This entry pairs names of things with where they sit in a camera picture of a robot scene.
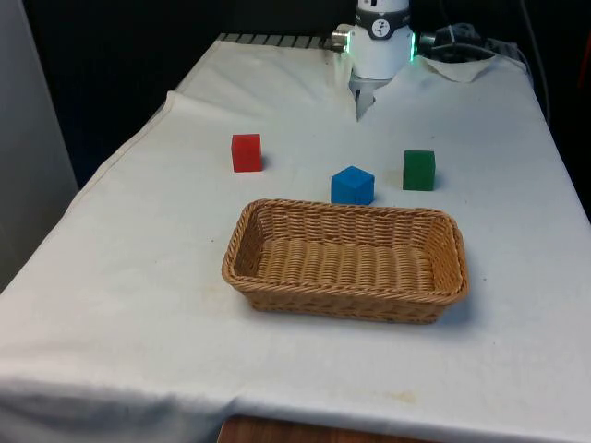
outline woven basket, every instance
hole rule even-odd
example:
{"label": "woven basket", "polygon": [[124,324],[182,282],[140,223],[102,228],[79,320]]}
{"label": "woven basket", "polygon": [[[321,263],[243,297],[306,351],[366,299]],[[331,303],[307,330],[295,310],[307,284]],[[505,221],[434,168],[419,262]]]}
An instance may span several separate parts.
{"label": "woven basket", "polygon": [[438,210],[259,200],[223,278],[258,310],[432,323],[468,292],[462,235]]}

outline white wall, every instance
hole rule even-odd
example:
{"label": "white wall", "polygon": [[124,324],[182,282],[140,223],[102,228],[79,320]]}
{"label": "white wall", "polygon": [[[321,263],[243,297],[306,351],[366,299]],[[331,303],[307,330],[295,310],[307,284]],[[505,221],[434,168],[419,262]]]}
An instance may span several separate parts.
{"label": "white wall", "polygon": [[0,0],[0,291],[76,191],[21,0]]}

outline blue cube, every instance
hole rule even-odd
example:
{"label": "blue cube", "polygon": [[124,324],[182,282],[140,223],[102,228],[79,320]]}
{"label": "blue cube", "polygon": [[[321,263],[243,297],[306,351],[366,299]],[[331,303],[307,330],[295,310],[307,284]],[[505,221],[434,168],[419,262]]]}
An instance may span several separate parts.
{"label": "blue cube", "polygon": [[331,202],[343,205],[368,205],[373,201],[376,178],[355,166],[349,166],[332,178]]}

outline green light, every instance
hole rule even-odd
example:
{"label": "green light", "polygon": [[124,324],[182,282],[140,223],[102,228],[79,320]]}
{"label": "green light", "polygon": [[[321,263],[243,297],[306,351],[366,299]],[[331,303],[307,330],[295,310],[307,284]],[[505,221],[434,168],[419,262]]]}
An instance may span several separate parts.
{"label": "green light", "polygon": [[351,49],[351,32],[347,32],[347,40],[344,44],[344,51],[349,54],[349,50]]}
{"label": "green light", "polygon": [[416,41],[416,35],[413,32],[413,36],[410,38],[410,61],[411,62],[413,60],[415,60],[415,53],[416,53],[415,41]]}

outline green cube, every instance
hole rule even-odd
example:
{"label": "green cube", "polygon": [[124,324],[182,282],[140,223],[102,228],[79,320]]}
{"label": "green cube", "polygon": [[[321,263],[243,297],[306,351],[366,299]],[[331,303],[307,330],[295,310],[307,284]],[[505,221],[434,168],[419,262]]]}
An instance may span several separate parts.
{"label": "green cube", "polygon": [[435,152],[408,150],[404,153],[405,191],[432,191],[435,187]]}

